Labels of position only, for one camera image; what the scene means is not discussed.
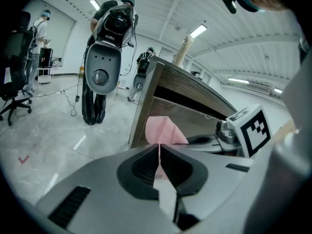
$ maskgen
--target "black office chair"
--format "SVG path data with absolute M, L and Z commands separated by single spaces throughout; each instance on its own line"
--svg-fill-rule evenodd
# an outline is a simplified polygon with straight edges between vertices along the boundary
M 31 107 L 23 104 L 25 101 L 31 103 L 30 98 L 15 100 L 21 90 L 27 83 L 25 67 L 28 56 L 28 48 L 33 38 L 32 31 L 28 30 L 30 14 L 21 12 L 19 24 L 8 37 L 7 44 L 0 57 L 0 97 L 5 104 L 12 100 L 11 104 L 0 112 L 0 120 L 3 120 L 2 114 L 10 110 L 8 123 L 12 125 L 11 116 L 18 107 L 28 108 L 31 113 Z

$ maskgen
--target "pink cloth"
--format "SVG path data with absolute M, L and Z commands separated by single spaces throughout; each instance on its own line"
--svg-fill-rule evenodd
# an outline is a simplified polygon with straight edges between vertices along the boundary
M 145 127 L 145 137 L 150 144 L 188 144 L 186 137 L 178 127 L 167 116 L 149 117 Z M 160 145 L 159 145 L 159 166 L 157 175 L 167 179 L 165 172 L 160 165 Z

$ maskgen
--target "fluorescent light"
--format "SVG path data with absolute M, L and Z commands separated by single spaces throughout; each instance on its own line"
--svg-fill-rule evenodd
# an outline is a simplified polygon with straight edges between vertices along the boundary
M 283 92 L 283 90 L 280 90 L 280 89 L 278 89 L 278 88 L 275 88 L 274 91 L 277 92 L 277 93 L 279 93 L 279 94 L 281 94 L 281 93 Z
M 96 0 L 90 0 L 90 3 L 95 7 L 96 10 L 99 10 L 99 4 Z
M 234 78 L 229 78 L 229 80 L 249 84 L 249 81 L 247 81 L 247 80 L 239 80 L 239 79 L 234 79 Z
M 201 33 L 203 33 L 204 31 L 207 30 L 207 27 L 205 25 L 200 25 L 197 29 L 195 29 L 192 33 L 191 33 L 191 37 L 195 38 L 197 36 L 199 36 Z

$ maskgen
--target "red check mark on floor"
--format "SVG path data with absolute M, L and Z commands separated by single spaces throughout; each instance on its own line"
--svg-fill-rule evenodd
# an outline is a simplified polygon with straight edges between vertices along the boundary
M 19 161 L 20 161 L 21 164 L 24 164 L 28 160 L 28 158 L 29 158 L 29 156 L 27 156 L 25 159 L 21 159 L 19 157 Z

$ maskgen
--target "floor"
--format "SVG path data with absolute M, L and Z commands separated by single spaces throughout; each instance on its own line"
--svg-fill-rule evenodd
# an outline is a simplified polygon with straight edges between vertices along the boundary
M 0 162 L 16 194 L 35 204 L 54 183 L 84 164 L 128 150 L 128 138 L 137 105 L 127 101 L 128 90 L 118 89 L 107 98 L 102 124 L 89 126 L 82 118 L 81 99 L 77 115 L 64 93 L 43 96 L 77 85 L 77 76 L 54 77 L 49 84 L 36 84 L 32 113 L 18 108 L 8 126 L 8 113 L 0 121 Z M 78 95 L 82 91 L 79 81 Z M 66 91 L 71 103 L 77 87 Z

